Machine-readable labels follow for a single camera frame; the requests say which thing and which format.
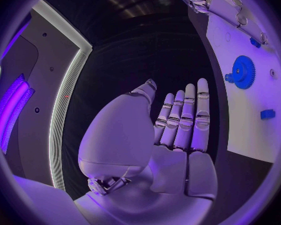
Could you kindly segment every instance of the robotic hand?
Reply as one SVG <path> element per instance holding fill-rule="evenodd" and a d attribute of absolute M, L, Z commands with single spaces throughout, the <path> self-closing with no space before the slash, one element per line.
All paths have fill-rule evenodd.
<path fill-rule="evenodd" d="M 196 115 L 195 86 L 188 84 L 175 98 L 166 96 L 153 125 L 150 108 L 156 89 L 149 79 L 107 104 L 90 124 L 78 154 L 90 189 L 110 194 L 149 168 L 152 192 L 214 199 L 217 177 L 204 153 L 210 124 L 207 81 L 197 83 Z"/>

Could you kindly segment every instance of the blue plastic part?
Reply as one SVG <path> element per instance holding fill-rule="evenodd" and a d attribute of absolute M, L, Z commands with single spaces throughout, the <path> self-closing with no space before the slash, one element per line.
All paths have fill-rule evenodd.
<path fill-rule="evenodd" d="M 258 49 L 262 46 L 258 41 L 256 41 L 253 37 L 250 38 L 250 42 L 252 45 L 257 47 Z"/>
<path fill-rule="evenodd" d="M 227 81 L 227 82 L 229 82 L 231 84 L 234 84 L 232 73 L 229 73 L 229 74 L 225 75 L 225 81 Z"/>
<path fill-rule="evenodd" d="M 253 61 L 247 56 L 239 56 L 233 64 L 232 77 L 239 89 L 250 88 L 255 80 L 255 66 Z"/>
<path fill-rule="evenodd" d="M 263 110 L 260 112 L 261 120 L 273 119 L 276 116 L 276 112 L 273 109 Z"/>

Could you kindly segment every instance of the white robot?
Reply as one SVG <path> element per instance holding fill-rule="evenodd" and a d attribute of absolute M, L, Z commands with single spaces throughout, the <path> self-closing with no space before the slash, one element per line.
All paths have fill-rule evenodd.
<path fill-rule="evenodd" d="M 191 83 L 175 97 L 169 93 L 153 125 L 156 90 L 149 79 L 117 97 L 87 129 L 78 162 L 92 192 L 75 203 L 90 222 L 93 201 L 106 211 L 101 224 L 155 224 L 162 218 L 153 218 L 152 210 L 160 210 L 173 213 L 162 221 L 170 225 L 188 221 L 191 211 L 194 221 L 200 221 L 216 198 L 216 171 L 206 153 L 208 82 L 198 81 L 197 98 Z"/>

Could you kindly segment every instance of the blue gear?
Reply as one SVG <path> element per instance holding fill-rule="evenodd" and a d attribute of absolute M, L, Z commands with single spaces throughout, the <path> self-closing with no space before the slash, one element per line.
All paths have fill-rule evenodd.
<path fill-rule="evenodd" d="M 247 56 L 239 56 L 233 64 L 232 76 L 235 85 L 239 89 L 250 88 L 255 80 L 253 61 Z"/>

